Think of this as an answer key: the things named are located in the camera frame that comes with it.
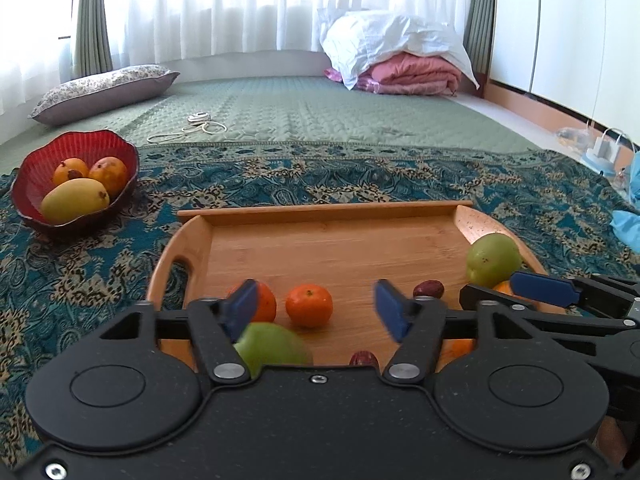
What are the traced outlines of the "dark red date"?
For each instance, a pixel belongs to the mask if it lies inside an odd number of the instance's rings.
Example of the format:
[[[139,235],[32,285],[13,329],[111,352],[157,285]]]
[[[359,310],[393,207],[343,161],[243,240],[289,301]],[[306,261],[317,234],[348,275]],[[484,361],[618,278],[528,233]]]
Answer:
[[[427,280],[423,281],[416,286],[412,291],[412,296],[416,297],[432,297],[436,299],[442,298],[444,296],[445,286],[442,282],[437,280]]]
[[[356,351],[349,359],[350,366],[370,366],[377,370],[380,368],[378,358],[369,350]]]

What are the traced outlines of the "green apple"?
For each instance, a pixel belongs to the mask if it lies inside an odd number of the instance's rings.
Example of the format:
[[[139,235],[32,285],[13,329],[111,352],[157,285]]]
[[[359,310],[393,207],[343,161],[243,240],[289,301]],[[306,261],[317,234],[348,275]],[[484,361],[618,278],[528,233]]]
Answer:
[[[473,285],[493,288],[522,267],[522,257],[514,240],[491,233],[476,240],[466,254],[466,277]]]
[[[314,357],[306,342],[296,333],[274,323],[248,324],[234,348],[253,378],[266,365],[314,364]]]

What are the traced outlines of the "small mandarin back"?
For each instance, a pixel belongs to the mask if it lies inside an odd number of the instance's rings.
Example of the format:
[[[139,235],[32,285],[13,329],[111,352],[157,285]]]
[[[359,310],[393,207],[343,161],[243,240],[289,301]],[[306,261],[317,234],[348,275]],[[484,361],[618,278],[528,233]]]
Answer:
[[[231,304],[233,321],[272,323],[277,315],[277,299],[261,281],[244,280],[228,290],[225,302]]]

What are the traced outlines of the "small mandarin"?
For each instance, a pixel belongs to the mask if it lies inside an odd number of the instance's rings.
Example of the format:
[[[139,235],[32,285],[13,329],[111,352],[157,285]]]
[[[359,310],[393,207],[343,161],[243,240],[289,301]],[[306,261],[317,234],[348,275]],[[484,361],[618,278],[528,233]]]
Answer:
[[[294,325],[320,328],[329,323],[333,314],[333,298],[322,286],[303,284],[290,290],[285,310]]]
[[[261,281],[244,280],[228,290],[225,302],[231,304],[233,321],[272,323],[277,315],[277,299]]]

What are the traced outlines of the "small mandarin front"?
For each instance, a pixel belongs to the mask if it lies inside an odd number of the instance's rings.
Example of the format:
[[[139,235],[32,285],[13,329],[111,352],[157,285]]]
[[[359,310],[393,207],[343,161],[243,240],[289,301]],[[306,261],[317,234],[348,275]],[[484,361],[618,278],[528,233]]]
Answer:
[[[333,314],[333,298],[322,286],[303,284],[290,290],[285,310],[294,325],[320,328],[329,323]]]

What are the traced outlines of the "large brownish orange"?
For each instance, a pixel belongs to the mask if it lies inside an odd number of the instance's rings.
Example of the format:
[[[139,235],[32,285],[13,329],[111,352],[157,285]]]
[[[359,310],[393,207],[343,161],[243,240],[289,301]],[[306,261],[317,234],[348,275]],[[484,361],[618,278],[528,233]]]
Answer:
[[[492,288],[495,292],[500,292],[500,294],[506,295],[506,296],[510,296],[512,298],[515,298],[516,300],[518,300],[518,302],[520,302],[521,304],[525,304],[526,302],[528,304],[532,304],[535,308],[539,306],[538,302],[535,300],[531,300],[531,299],[527,299],[525,297],[522,296],[518,296],[511,288],[510,282],[509,281],[503,281],[499,284],[497,284],[496,286],[494,286]]]

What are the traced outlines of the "wooden serving tray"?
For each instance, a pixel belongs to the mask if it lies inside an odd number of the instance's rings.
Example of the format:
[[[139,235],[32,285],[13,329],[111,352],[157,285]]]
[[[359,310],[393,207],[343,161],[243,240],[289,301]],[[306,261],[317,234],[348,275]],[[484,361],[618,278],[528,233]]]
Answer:
[[[224,296],[247,278],[268,285],[278,304],[292,288],[329,291],[329,325],[301,330],[320,365],[369,350],[386,364],[397,346],[375,313],[373,285],[387,278],[405,295],[439,280],[457,308],[466,254],[482,236],[511,232],[466,200],[182,210],[183,225],[160,255],[146,299],[163,302],[171,266],[188,271],[183,300]]]

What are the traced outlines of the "teal paisley cloth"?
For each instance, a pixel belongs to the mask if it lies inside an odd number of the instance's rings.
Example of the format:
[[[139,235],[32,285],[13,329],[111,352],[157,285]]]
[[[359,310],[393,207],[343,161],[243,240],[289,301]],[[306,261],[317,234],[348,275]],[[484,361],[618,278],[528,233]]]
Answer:
[[[51,242],[12,203],[1,178],[1,460],[40,447],[25,388],[40,365],[143,299],[186,208],[469,200],[557,276],[635,278],[639,257],[611,228],[625,201],[573,159],[536,148],[509,154],[337,142],[145,146],[134,195],[85,236]]]

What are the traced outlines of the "reddish orange fruit in bowl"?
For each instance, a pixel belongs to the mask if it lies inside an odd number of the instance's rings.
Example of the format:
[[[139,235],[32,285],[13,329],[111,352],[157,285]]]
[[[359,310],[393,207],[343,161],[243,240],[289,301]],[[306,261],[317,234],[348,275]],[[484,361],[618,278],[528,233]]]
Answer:
[[[90,179],[100,182],[111,198],[119,196],[129,180],[127,166],[117,157],[97,160],[88,172]]]

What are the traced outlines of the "yellow mango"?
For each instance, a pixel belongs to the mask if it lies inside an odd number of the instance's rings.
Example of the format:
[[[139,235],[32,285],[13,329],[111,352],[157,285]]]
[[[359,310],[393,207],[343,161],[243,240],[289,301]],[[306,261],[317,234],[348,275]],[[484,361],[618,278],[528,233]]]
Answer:
[[[50,224],[60,226],[110,206],[104,186],[93,179],[77,178],[58,185],[41,202],[40,212]]]

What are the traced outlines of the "green quilted mat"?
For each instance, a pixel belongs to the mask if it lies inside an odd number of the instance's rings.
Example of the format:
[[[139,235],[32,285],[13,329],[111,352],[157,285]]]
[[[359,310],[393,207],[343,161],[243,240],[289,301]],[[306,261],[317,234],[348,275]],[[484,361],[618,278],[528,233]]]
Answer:
[[[456,99],[379,96],[324,78],[285,77],[175,84],[148,102],[72,122],[33,126],[2,144],[1,170],[65,131],[111,130],[137,148],[144,171],[188,174],[247,166],[365,164],[445,179],[450,172],[528,169],[541,148]]]

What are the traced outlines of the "pink folded blanket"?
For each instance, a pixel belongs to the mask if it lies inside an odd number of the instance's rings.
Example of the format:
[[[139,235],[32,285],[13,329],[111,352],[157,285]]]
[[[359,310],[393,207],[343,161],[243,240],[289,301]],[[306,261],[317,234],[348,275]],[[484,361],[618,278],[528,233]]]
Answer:
[[[355,88],[398,96],[453,96],[461,79],[461,70],[440,56],[402,52],[370,67],[358,77]]]

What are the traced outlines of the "red fruit bowl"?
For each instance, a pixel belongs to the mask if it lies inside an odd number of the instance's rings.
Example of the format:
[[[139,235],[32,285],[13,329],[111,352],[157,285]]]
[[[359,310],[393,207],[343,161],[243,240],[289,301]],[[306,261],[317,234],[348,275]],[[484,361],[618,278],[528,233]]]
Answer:
[[[11,198],[34,230],[51,238],[76,236],[130,202],[139,169],[138,150],[113,131],[66,132],[27,155]]]

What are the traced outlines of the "floral grey pillow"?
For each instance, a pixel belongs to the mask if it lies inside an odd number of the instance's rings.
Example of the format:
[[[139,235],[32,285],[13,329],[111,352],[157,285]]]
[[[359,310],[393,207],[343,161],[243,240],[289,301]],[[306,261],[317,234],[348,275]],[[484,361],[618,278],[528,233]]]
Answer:
[[[77,78],[45,93],[29,118],[47,126],[79,122],[161,96],[179,76],[176,70],[145,64]]]

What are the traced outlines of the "green drape right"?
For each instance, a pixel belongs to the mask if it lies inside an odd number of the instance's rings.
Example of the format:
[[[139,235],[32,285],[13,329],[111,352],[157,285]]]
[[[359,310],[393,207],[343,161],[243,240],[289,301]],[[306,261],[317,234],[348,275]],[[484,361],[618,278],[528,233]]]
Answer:
[[[496,0],[471,0],[463,45],[475,73],[487,76],[494,39]]]

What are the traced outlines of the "green drape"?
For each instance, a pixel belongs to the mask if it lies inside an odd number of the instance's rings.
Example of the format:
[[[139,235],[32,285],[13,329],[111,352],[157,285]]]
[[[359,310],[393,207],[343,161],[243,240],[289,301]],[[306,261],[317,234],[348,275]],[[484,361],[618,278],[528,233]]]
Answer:
[[[487,76],[494,39],[496,0],[471,0],[463,45],[475,73]]]
[[[87,77],[113,69],[104,0],[73,0],[73,75]]]

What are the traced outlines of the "white duvet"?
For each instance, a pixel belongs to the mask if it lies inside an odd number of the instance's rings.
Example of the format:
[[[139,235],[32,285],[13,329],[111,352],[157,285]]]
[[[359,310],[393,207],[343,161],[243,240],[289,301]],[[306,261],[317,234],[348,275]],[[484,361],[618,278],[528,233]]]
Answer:
[[[446,23],[386,11],[347,11],[329,26],[320,44],[349,90],[371,68],[403,53],[442,58],[478,84],[461,38]]]

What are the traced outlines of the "green drape left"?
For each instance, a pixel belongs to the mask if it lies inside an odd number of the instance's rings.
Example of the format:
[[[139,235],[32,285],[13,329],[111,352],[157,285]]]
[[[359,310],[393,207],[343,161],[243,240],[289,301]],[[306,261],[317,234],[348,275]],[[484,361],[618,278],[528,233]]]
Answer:
[[[104,0],[73,0],[73,75],[87,77],[113,69]]]

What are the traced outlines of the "white sheer curtain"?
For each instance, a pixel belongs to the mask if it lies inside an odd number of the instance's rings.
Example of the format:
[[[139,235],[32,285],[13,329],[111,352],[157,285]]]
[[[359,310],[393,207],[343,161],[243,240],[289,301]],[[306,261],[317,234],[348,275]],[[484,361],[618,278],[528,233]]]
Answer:
[[[471,0],[104,0],[113,68],[315,51],[322,10],[384,10],[465,29]],[[1,0],[1,109],[73,78],[73,0]]]

